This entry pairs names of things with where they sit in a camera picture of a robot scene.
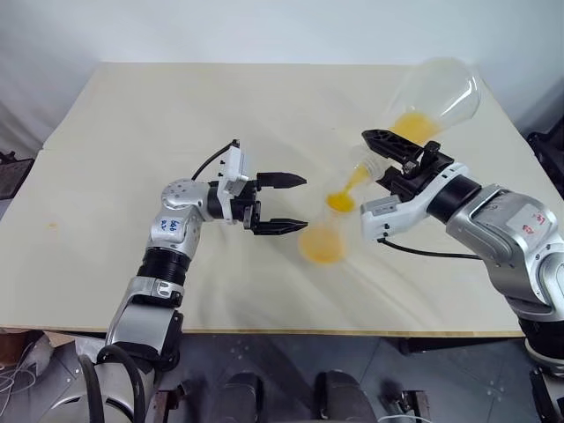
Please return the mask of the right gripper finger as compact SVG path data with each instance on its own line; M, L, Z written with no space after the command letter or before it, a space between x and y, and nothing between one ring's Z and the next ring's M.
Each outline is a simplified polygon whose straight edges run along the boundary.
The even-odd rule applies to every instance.
M389 130L364 130L361 135L372 152L399 164L417 162L424 152L421 146Z
M394 192L394 181L400 176L400 171L395 167L388 167L383 176L376 181L381 187L385 188L389 193Z

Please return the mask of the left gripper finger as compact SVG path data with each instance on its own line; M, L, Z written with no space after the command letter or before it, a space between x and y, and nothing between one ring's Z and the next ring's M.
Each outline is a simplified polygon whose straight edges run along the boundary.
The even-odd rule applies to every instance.
M270 219L253 225L254 235L284 235L300 231L308 226L307 221L297 219Z
M286 172L264 172L256 174L256 190L262 188L290 189L307 183L307 180L297 174Z

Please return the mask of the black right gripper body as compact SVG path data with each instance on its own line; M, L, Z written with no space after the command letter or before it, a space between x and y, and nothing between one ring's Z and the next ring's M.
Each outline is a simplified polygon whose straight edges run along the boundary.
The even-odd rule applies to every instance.
M454 159L441 151L441 144L428 141L421 146L424 152L417 162L409 161L400 164L400 176L394 181L394 192L400 199L413 199L417 196L442 170L454 163Z

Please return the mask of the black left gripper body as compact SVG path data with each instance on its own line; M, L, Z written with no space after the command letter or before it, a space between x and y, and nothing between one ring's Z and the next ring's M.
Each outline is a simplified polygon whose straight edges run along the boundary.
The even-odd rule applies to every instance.
M252 232L261 231L261 202L257 199L260 190L260 182L251 180L246 182L239 195L230 200L232 219Z

